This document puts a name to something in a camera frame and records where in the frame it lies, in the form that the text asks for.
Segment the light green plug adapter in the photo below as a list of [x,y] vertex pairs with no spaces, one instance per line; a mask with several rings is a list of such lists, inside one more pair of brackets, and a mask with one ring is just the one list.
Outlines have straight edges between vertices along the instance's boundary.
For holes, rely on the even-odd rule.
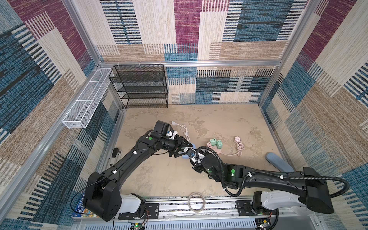
[[211,146],[216,146],[217,140],[215,138],[209,140]]

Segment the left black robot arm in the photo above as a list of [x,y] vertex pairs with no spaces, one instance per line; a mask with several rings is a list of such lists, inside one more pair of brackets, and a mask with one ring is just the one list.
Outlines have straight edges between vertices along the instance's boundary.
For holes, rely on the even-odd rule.
[[170,157],[185,155],[193,145],[184,137],[175,134],[170,124],[157,121],[154,129],[148,130],[135,146],[121,160],[102,173],[93,172],[84,193],[83,208],[104,221],[110,221],[118,214],[141,218],[146,212],[146,200],[139,195],[122,195],[120,189],[129,176],[145,160],[160,150]]

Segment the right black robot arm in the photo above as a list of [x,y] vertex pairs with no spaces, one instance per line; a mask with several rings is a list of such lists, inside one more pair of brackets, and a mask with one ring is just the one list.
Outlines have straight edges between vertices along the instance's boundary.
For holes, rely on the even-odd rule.
[[343,195],[350,188],[345,179],[321,176],[310,167],[304,167],[301,172],[273,172],[227,164],[209,147],[189,148],[186,154],[195,171],[205,172],[232,197],[240,196],[245,188],[270,189],[269,195],[262,191],[254,193],[252,206],[255,212],[300,206],[313,212],[331,214],[334,212],[331,199]]

